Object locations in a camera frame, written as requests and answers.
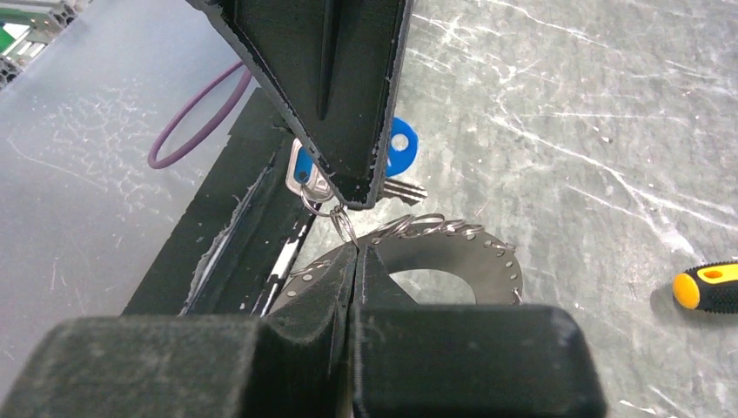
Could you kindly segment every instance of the perforated metal plate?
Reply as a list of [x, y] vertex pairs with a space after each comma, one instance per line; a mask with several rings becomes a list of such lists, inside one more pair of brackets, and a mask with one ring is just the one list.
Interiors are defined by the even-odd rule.
[[[413, 224], [408, 232], [410, 235], [421, 233], [434, 226], [434, 223]], [[365, 235], [359, 238], [359, 243], [371, 243], [372, 238], [378, 236], [379, 233]], [[390, 274], [439, 270], [454, 274], [468, 283], [478, 305], [519, 302], [523, 277], [518, 260], [508, 245], [489, 233], [449, 236], [438, 232], [418, 238], [391, 236], [376, 247]], [[320, 280], [339, 249], [333, 249], [301, 269], [303, 272], [296, 275], [275, 300], [272, 311]]]

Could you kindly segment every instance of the silver key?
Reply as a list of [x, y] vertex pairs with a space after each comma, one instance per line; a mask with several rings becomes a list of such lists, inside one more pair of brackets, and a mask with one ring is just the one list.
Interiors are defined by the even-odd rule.
[[428, 191], [419, 185], [411, 185], [395, 179], [386, 179], [379, 198], [398, 198], [410, 206], [415, 206], [428, 197]]
[[287, 169], [287, 178], [285, 179], [287, 188], [299, 196], [301, 193], [301, 189], [304, 187], [305, 196], [309, 200], [326, 202], [332, 199], [333, 191], [331, 190], [331, 187], [328, 185], [328, 182], [325, 181], [323, 175], [320, 174], [318, 167], [316, 167], [314, 164], [308, 165], [311, 168], [307, 169], [310, 173], [307, 179], [299, 179], [299, 176], [295, 176], [295, 171], [297, 170], [298, 164], [298, 155], [301, 149], [302, 144], [300, 144], [299, 140], [295, 138], [294, 141], [292, 141], [292, 154], [290, 155], [289, 168]]

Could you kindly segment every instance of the key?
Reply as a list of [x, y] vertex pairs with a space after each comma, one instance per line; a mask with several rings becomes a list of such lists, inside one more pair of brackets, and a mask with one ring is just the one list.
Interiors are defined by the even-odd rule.
[[403, 203], [415, 206], [428, 197], [428, 191], [420, 185], [411, 185], [395, 179], [386, 179], [379, 198], [398, 198]]
[[309, 200], [326, 202], [333, 198], [331, 187], [320, 174], [318, 167], [312, 163], [310, 156], [307, 155], [297, 138], [292, 141], [292, 153], [285, 183], [287, 188], [298, 196], [300, 189], [304, 186], [305, 196]]
[[[302, 144], [297, 139], [292, 143], [290, 167], [287, 170], [285, 183], [287, 188], [298, 196], [304, 185], [305, 196], [309, 200], [325, 202], [333, 198], [333, 191], [328, 182], [312, 163], [310, 156], [303, 150]], [[427, 197], [428, 191], [425, 188], [395, 179], [385, 179], [379, 194], [380, 199], [398, 198], [410, 206], [417, 205]]]

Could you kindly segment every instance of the blue key head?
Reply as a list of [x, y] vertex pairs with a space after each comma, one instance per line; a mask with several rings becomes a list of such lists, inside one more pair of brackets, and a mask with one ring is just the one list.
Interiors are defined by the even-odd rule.
[[295, 178], [295, 181], [304, 185], [308, 180], [310, 180], [311, 174], [312, 160], [310, 159], [310, 155], [307, 154], [304, 146], [300, 147], [300, 151], [298, 151], [298, 159], [295, 161], [295, 173], [293, 173], [292, 176]]
[[[392, 133], [390, 135], [387, 177], [396, 176], [410, 168], [418, 155], [418, 134], [413, 131], [413, 128], [407, 122], [395, 117], [392, 120]], [[392, 139], [398, 135], [407, 138], [407, 147], [404, 150], [398, 150], [392, 146]]]

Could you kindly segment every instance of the black frame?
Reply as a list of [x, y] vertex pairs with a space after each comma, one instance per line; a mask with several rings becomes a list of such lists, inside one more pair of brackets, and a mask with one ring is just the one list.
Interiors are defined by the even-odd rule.
[[373, 208], [413, 1], [187, 2], [251, 70], [339, 202]]
[[[257, 313], [265, 311], [268, 294], [284, 285], [285, 277], [273, 276], [272, 268], [285, 243], [297, 241], [299, 251], [314, 221], [285, 186], [294, 135], [262, 89], [255, 90], [229, 133], [227, 146], [123, 315], [181, 314], [183, 309], [186, 314]], [[230, 242], [185, 309], [198, 263], [231, 224], [239, 204], [235, 197], [244, 196]]]

